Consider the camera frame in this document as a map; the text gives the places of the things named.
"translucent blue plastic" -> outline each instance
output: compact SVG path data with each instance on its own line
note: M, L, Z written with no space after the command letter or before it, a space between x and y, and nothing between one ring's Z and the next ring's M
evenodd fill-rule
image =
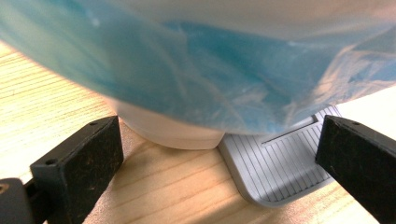
M394 1L298 22L266 15L262 29L248 11L224 19L232 7L210 22L202 8L195 20L137 3L1 0L0 39L94 91L228 133L280 132L396 83Z

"gray plastic grater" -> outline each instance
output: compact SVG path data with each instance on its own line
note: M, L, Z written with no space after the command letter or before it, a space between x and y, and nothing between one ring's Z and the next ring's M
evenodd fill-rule
M224 136L219 149L245 199L276 207L333 181L315 163L325 115L342 117L330 106L277 136Z

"wood grain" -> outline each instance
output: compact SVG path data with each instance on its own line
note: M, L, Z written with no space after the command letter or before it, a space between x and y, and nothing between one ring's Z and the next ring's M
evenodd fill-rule
M394 99L394 89L386 98ZM343 107L351 117L353 108ZM368 114L382 113L382 121L368 120L395 137L389 123L396 124L396 108L381 108ZM114 114L97 93L2 43L0 111L0 178L24 181L30 178L30 163L86 123ZM121 135L125 162L85 223L376 223L335 182L283 207L261 208L239 195L216 148L162 147L122 122Z

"plastic wrap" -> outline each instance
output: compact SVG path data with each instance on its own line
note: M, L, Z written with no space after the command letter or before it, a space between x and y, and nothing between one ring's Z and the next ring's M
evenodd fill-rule
M111 98L280 132L396 83L396 2L2 0L0 39Z

